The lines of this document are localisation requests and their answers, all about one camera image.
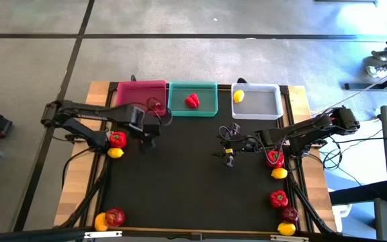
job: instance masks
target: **lemon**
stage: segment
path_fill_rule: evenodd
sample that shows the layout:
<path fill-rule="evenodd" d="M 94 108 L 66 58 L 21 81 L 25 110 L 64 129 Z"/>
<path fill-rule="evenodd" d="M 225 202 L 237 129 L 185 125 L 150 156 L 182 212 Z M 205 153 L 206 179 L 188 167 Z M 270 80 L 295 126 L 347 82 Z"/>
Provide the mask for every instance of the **lemon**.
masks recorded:
<path fill-rule="evenodd" d="M 113 159 L 120 158 L 124 154 L 121 148 L 110 148 L 107 151 L 107 155 Z"/>
<path fill-rule="evenodd" d="M 107 231 L 108 225 L 107 222 L 105 221 L 105 213 L 102 212 L 98 214 L 95 218 L 95 230 L 102 232 L 102 231 Z"/>
<path fill-rule="evenodd" d="M 272 172 L 271 172 L 271 176 L 276 178 L 276 179 L 283 179 L 283 178 L 286 178 L 288 176 L 288 171 L 286 171 L 284 168 L 275 168 Z"/>
<path fill-rule="evenodd" d="M 291 236 L 295 233 L 295 225 L 290 223 L 281 223 L 279 224 L 279 227 L 277 230 L 280 232 L 280 234 L 285 236 Z"/>
<path fill-rule="evenodd" d="M 238 90 L 234 92 L 234 103 L 239 103 L 243 100 L 245 97 L 245 92 L 243 90 Z"/>

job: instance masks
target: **red apple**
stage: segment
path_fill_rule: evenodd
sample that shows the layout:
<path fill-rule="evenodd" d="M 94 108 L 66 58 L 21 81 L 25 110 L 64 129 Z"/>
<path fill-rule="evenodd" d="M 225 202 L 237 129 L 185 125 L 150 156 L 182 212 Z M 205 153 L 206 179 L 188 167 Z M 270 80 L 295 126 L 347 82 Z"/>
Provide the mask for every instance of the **red apple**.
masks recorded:
<path fill-rule="evenodd" d="M 111 208 L 105 213 L 105 221 L 109 226 L 118 227 L 125 222 L 125 212 L 120 208 Z"/>

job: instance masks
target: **wooden table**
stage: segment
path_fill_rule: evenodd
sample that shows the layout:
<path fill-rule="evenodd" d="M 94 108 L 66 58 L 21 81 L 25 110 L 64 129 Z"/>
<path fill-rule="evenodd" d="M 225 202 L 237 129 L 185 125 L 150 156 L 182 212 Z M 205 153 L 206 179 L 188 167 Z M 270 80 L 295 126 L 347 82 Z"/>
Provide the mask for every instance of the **wooden table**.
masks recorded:
<path fill-rule="evenodd" d="M 86 98 L 86 104 L 104 106 L 107 96 L 110 82 L 94 81 L 91 83 L 89 93 Z M 308 100 L 306 96 L 306 90 L 303 86 L 289 86 L 290 106 L 292 108 L 292 114 L 294 122 L 301 122 L 303 120 L 311 118 L 310 108 L 308 106 Z M 111 106 L 114 106 L 116 102 L 115 96 L 112 98 Z M 95 120 L 81 120 L 81 122 L 90 127 L 93 130 L 99 130 L 101 126 L 100 121 Z M 284 125 L 289 124 L 289 117 L 286 109 L 284 114 Z M 76 143 L 73 149 L 73 154 L 82 151 L 87 148 L 86 143 Z M 318 149 L 312 148 L 310 153 L 319 156 Z M 54 225 L 60 225 L 69 215 L 76 209 L 82 199 L 85 197 L 89 176 L 91 174 L 93 153 L 85 153 L 81 157 L 71 161 L 67 170 L 67 176 L 65 179 L 65 185 L 60 196 L 58 210 L 54 220 Z M 331 207 L 331 201 L 329 198 L 327 182 L 325 180 L 325 174 L 322 168 L 322 164 L 310 157 L 302 159 L 302 168 L 304 170 L 304 179 L 306 182 L 307 195 L 310 203 L 314 206 L 319 216 L 326 222 L 326 224 L 334 231 L 336 231 L 336 225 L 334 221 L 334 215 Z M 93 212 L 96 204 L 96 195 L 91 201 L 89 212 L 86 220 L 86 225 L 92 225 Z M 304 209 L 302 204 L 297 199 L 298 212 L 300 213 L 300 229 L 301 231 L 307 231 L 307 222 L 305 219 Z"/>

